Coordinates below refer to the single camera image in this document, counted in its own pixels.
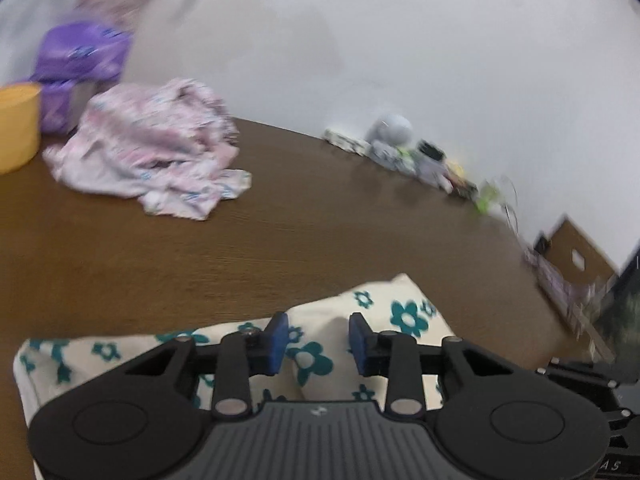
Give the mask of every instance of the brown table surface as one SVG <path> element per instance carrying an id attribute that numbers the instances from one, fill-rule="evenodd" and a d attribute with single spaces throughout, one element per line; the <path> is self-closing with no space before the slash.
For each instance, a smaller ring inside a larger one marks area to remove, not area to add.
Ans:
<path id="1" fill-rule="evenodd" d="M 525 367 L 575 345 L 509 229 L 322 140 L 238 121 L 253 187 L 207 221 L 0 176 L 0 471 L 32 478 L 12 359 L 28 337 L 162 333 L 332 296 L 405 272 L 454 332 Z"/>

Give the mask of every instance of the purple bag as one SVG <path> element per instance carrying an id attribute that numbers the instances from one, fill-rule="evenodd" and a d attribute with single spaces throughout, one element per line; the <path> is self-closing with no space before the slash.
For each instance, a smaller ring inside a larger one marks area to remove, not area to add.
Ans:
<path id="1" fill-rule="evenodd" d="M 40 45 L 34 77 L 117 82 L 131 42 L 130 33 L 96 22 L 59 25 Z"/>
<path id="2" fill-rule="evenodd" d="M 40 131 L 66 135 L 78 126 L 89 99 L 96 93 L 93 81 L 38 81 L 36 76 L 17 81 L 40 85 Z"/>

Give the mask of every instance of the bolt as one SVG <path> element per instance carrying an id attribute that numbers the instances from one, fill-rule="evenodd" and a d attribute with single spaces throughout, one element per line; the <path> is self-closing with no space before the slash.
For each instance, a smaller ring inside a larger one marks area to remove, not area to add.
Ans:
<path id="1" fill-rule="evenodd" d="M 421 403 L 415 399 L 396 399 L 390 407 L 398 415 L 415 415 L 422 409 Z"/>
<path id="2" fill-rule="evenodd" d="M 383 348 L 391 348 L 393 344 L 393 340 L 398 336 L 398 332 L 394 332 L 393 330 L 383 330 L 378 334 L 378 341 L 380 342 L 380 346 Z"/>
<path id="3" fill-rule="evenodd" d="M 256 335 L 258 332 L 260 332 L 259 328 L 256 328 L 255 326 L 250 326 L 249 328 L 243 328 L 240 333 L 242 335 Z"/>
<path id="4" fill-rule="evenodd" d="M 240 415 L 246 411 L 246 402 L 242 399 L 222 399 L 216 402 L 216 411 L 222 415 Z"/>

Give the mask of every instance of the green object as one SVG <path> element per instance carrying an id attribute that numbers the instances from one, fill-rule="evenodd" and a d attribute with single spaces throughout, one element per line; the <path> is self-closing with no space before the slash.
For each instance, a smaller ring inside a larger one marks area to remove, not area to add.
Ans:
<path id="1" fill-rule="evenodd" d="M 500 190 L 488 182 L 482 184 L 478 192 L 478 198 L 476 199 L 476 209 L 483 215 L 486 215 L 491 204 L 497 202 L 500 202 Z"/>

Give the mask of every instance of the black device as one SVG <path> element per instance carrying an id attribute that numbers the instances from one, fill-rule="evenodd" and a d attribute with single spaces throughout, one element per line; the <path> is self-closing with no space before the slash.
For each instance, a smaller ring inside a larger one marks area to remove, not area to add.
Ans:
<path id="1" fill-rule="evenodd" d="M 611 370 L 554 360 L 536 373 L 453 336 L 436 347 L 375 333 L 361 314 L 350 317 L 349 341 L 361 375 L 388 378 L 384 410 L 373 400 L 285 400 L 254 413 L 249 377 L 278 372 L 287 327 L 280 313 L 263 332 L 235 332 L 219 345 L 178 337 L 51 400 L 28 433 L 44 478 L 640 475 L 637 419 L 611 396 Z M 192 403 L 200 374 L 216 375 L 210 411 Z M 439 409 L 427 410 L 423 374 L 438 376 Z"/>
<path id="2" fill-rule="evenodd" d="M 444 152 L 437 146 L 428 143 L 426 140 L 420 140 L 415 149 L 437 162 L 442 162 L 444 159 Z"/>

